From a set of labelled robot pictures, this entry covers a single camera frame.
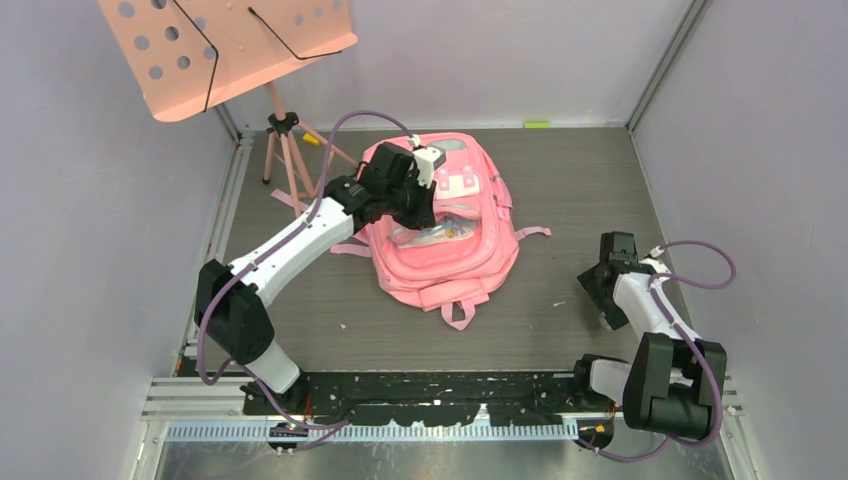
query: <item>tripod leg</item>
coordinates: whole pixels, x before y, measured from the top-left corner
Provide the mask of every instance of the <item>tripod leg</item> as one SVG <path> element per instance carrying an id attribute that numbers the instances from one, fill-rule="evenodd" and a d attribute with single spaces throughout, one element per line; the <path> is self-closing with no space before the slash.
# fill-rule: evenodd
<path id="1" fill-rule="evenodd" d="M 326 139 L 326 138 L 324 138 L 324 137 L 322 137 L 320 133 L 318 133 L 318 132 L 316 132 L 315 130 L 313 130 L 313 129 L 312 129 L 312 127 L 310 127 L 309 125 L 307 125 L 307 124 L 303 123 L 303 120 L 301 120 L 301 121 L 300 121 L 300 123 L 298 123 L 298 124 L 297 124 L 297 126 L 298 126 L 298 127 L 300 127 L 300 128 L 302 128 L 304 132 L 306 132 L 306 133 L 308 133 L 308 134 L 312 135 L 313 137 L 315 137 L 315 138 L 316 138 L 319 142 L 321 142 L 321 144 L 322 144 L 322 145 L 324 145 L 324 146 L 326 146 L 326 145 L 327 145 L 327 139 Z M 357 162 L 357 161 L 355 161 L 354 159 L 350 158 L 350 157 L 348 156 L 348 154 L 346 154 L 346 153 L 344 153 L 343 151 L 341 151 L 341 150 L 340 150 L 338 147 L 336 147 L 335 145 L 333 145 L 333 151 L 334 151 L 334 152 L 336 152 L 336 154 L 337 154 L 338 156 L 340 156 L 340 157 L 344 158 L 345 160 L 347 160 L 347 162 L 348 162 L 348 163 L 350 163 L 351 165 L 353 165 L 354 167 L 356 167 L 356 166 L 358 166 L 358 165 L 359 165 L 359 162 Z"/>
<path id="2" fill-rule="evenodd" d="M 282 163 L 282 164 L 284 164 L 284 165 L 285 165 L 286 161 L 283 159 L 283 157 L 281 157 L 281 156 L 279 156 L 279 155 L 274 155 L 274 158 L 276 158 L 276 159 L 277 159 L 277 161 L 279 161 L 280 163 Z M 299 174 L 299 173 L 297 173 L 297 170 L 295 170 L 295 171 L 294 171 L 294 176 L 295 176 L 295 178 L 297 178 L 298 180 L 301 180 L 301 181 L 303 180 L 302 178 L 300 178 L 300 174 Z M 308 193 L 306 193 L 306 192 L 300 192 L 300 193 L 298 193 L 297 195 L 298 195 L 300 198 L 308 198 L 308 197 L 310 197 L 310 195 L 309 195 Z"/>
<path id="3" fill-rule="evenodd" d="M 294 133 L 289 133 L 289 135 L 286 136 L 286 139 L 289 141 L 289 148 L 291 149 L 297 171 L 300 173 L 300 180 L 303 182 L 303 187 L 310 196 L 314 196 L 315 187 L 312 185 L 312 178 L 309 177 L 309 171 L 306 170 L 306 164 L 303 162 L 303 155 L 300 154 L 300 148 L 297 146 L 297 140 L 294 139 Z"/>
<path id="4" fill-rule="evenodd" d="M 283 160 L 286 164 L 286 175 L 289 177 L 289 194 L 292 198 L 297 199 L 300 198 L 297 194 L 297 179 L 294 178 L 294 168 L 292 167 L 291 151 L 289 150 L 290 146 L 289 142 L 286 141 L 285 135 L 280 135 L 280 143 L 283 146 Z M 301 213 L 300 202 L 294 202 L 292 208 L 294 208 L 294 216 L 299 217 Z"/>
<path id="5" fill-rule="evenodd" d="M 271 183 L 271 166 L 274 164 L 274 149 L 277 147 L 277 134 L 268 135 L 268 150 L 265 152 L 265 171 L 262 173 L 262 183 Z"/>

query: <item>metal frame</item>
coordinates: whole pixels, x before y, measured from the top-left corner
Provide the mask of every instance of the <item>metal frame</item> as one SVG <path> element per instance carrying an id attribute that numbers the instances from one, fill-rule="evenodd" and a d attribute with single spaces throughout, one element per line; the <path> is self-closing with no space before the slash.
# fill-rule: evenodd
<path id="1" fill-rule="evenodd" d="M 253 139 L 253 132 L 244 133 L 230 159 L 230 164 L 221 186 L 221 194 L 218 202 L 219 208 L 215 213 L 215 219 L 209 229 L 208 241 L 206 243 L 207 248 L 201 255 L 201 259 L 198 262 L 198 269 L 200 269 L 201 265 L 213 258 L 220 261 L 224 259 L 227 241 L 230 238 L 230 228 L 233 225 L 233 218 L 236 214 L 239 193 L 241 193 L 244 174 L 247 170 L 247 161 L 250 158 L 250 152 L 253 150 Z M 186 312 L 185 318 L 186 329 L 181 342 L 182 350 L 180 351 L 182 354 L 185 354 L 186 346 L 193 346 L 197 343 L 197 326 L 194 324 L 193 301 L 190 310 Z"/>
<path id="2" fill-rule="evenodd" d="M 230 424 L 230 427 L 244 427 L 251 425 L 276 424 L 283 421 L 278 415 L 267 416 L 245 416 L 241 413 L 244 403 L 244 393 L 239 386 L 244 384 L 248 377 L 223 377 L 218 384 L 213 386 L 204 385 L 199 378 L 154 378 L 148 393 L 147 402 L 144 404 L 141 422 L 143 425 L 142 441 L 136 456 L 136 464 L 133 469 L 133 480 L 152 480 L 155 478 L 156 469 L 161 459 L 162 449 L 168 441 L 168 433 L 172 426 L 186 427 L 208 427 L 212 423 L 217 426 Z M 757 461 L 758 455 L 752 455 L 752 447 L 755 445 L 746 432 L 750 432 L 750 425 L 745 409 L 737 395 L 736 385 L 731 376 L 725 379 L 724 391 L 725 421 L 722 425 L 721 442 L 722 448 L 727 455 L 733 475 L 738 480 L 761 480 L 763 475 L 761 464 Z M 296 419 L 303 420 L 302 416 L 295 415 Z M 485 421 L 488 413 L 485 408 L 481 409 L 478 420 Z M 605 412 L 587 412 L 564 414 L 564 425 L 574 425 L 578 420 L 595 420 L 607 418 Z M 418 437 L 419 440 L 438 441 L 436 430 Z M 510 432 L 504 433 L 503 440 L 527 439 L 521 432 L 518 435 Z M 368 437 L 369 432 L 351 432 L 346 439 L 340 441 L 374 441 L 374 437 Z M 552 435 L 540 433 L 540 439 L 548 438 L 554 440 Z M 233 439 L 228 435 L 217 435 L 221 442 L 231 442 Z M 264 441 L 265 437 L 253 439 Z"/>
<path id="3" fill-rule="evenodd" d="M 212 110 L 215 112 L 215 115 L 218 116 L 218 120 L 221 121 L 221 124 L 224 125 L 224 128 L 227 130 L 230 138 L 232 138 L 234 142 L 238 143 L 242 138 L 242 133 L 238 126 L 236 126 L 236 122 L 233 120 L 230 110 L 223 103 L 215 105 L 212 107 Z"/>
<path id="4" fill-rule="evenodd" d="M 679 56 L 686 41 L 695 30 L 704 11 L 711 2 L 712 0 L 692 0 L 689 3 L 689 8 L 686 9 L 686 13 L 680 20 L 677 30 L 675 30 L 674 35 L 671 37 L 671 43 L 669 43 L 668 48 L 666 48 L 660 62 L 657 64 L 657 68 L 654 69 L 651 79 L 648 80 L 648 84 L 645 86 L 642 96 L 639 97 L 639 102 L 637 102 L 633 114 L 630 115 L 630 120 L 627 121 L 628 132 L 632 133 L 639 126 L 639 122 L 654 100 L 654 96 L 656 96 L 657 90 L 662 85 L 663 80 L 665 80 L 672 64 Z"/>

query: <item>tripod stand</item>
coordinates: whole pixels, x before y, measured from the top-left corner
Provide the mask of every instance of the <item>tripod stand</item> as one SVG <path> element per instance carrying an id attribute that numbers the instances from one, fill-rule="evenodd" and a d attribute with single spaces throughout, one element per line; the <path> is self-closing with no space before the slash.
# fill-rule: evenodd
<path id="1" fill-rule="evenodd" d="M 274 86 L 274 82 L 268 82 L 264 85 L 264 87 L 265 93 L 268 95 L 268 99 L 274 107 L 274 113 L 268 117 L 268 122 L 271 126 L 266 130 L 269 133 L 268 150 L 265 153 L 265 170 L 262 174 L 262 183 L 267 185 L 271 181 L 271 169 L 273 167 L 274 157 L 276 156 L 275 150 L 277 148 L 277 140 L 279 140 L 280 146 L 283 149 L 283 158 L 281 160 L 286 166 L 286 175 L 288 177 L 290 190 L 289 193 L 294 200 L 292 202 L 292 208 L 294 208 L 295 216 L 300 216 L 300 202 L 296 201 L 296 199 L 314 197 L 318 192 L 318 187 L 312 183 L 312 178 L 309 176 L 309 172 L 306 170 L 306 164 L 303 161 L 303 155 L 301 155 L 300 148 L 297 146 L 297 140 L 295 140 L 291 131 L 294 127 L 299 127 L 304 132 L 315 137 L 324 146 L 327 145 L 327 139 L 313 130 L 312 127 L 301 121 L 296 113 L 286 112 L 283 107 L 283 101 L 280 98 L 280 94 L 277 92 L 277 87 Z M 333 150 L 330 153 L 331 162 L 334 154 L 338 154 L 353 166 L 358 165 L 354 159 L 336 146 L 333 146 Z M 306 192 L 299 193 L 297 191 L 296 178 L 300 178 Z"/>

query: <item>gray wall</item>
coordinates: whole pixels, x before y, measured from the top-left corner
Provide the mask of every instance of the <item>gray wall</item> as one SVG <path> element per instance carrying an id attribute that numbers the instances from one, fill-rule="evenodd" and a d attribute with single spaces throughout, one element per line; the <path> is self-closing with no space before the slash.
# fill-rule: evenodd
<path id="1" fill-rule="evenodd" d="M 358 108 L 412 127 L 624 124 L 688 3 L 351 0 L 359 43 L 277 84 L 287 108 L 321 127 Z M 262 89 L 231 103 L 240 125 L 268 126 Z"/>
<path id="2" fill-rule="evenodd" d="M 0 478 L 120 478 L 231 150 L 150 117 L 97 3 L 0 15 Z"/>
<path id="3" fill-rule="evenodd" d="M 684 287 L 727 348 L 774 478 L 844 478 L 848 7 L 713 2 L 637 131 L 669 239 L 727 248 L 726 291 Z M 684 274 L 720 261 L 681 250 Z"/>

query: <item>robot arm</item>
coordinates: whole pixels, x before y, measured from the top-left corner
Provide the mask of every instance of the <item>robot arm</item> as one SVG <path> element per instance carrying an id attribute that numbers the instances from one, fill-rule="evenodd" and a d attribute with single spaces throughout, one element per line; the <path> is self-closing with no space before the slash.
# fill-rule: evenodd
<path id="1" fill-rule="evenodd" d="M 328 182 L 325 198 L 261 247 L 227 267 L 212 260 L 201 269 L 195 300 L 198 325 L 233 272 L 254 266 L 214 307 L 207 333 L 274 392 L 286 392 L 300 376 L 300 369 L 274 340 L 267 313 L 282 289 L 330 247 L 383 215 L 410 229 L 435 226 L 433 174 L 444 163 L 445 154 L 417 142 L 411 139 L 412 152 L 391 143 L 379 145 L 356 178 L 341 176 Z M 311 216 L 315 208 L 318 212 Z M 278 248 L 298 228 L 300 233 Z M 278 249 L 266 255 L 273 248 Z"/>
<path id="2" fill-rule="evenodd" d="M 680 437 L 706 437 L 716 421 L 713 396 L 705 372 L 680 335 L 672 328 L 651 289 L 671 312 L 676 324 L 694 340 L 723 388 L 727 355 L 715 342 L 704 341 L 690 329 L 660 288 L 668 273 L 659 260 L 636 254 L 632 234 L 611 232 L 601 236 L 600 262 L 578 277 L 601 312 L 602 322 L 613 330 L 628 323 L 640 338 L 632 365 L 621 360 L 585 355 L 574 368 L 576 395 L 589 403 L 611 399 L 620 404 L 630 428 Z M 672 382 L 673 376 L 683 382 Z"/>

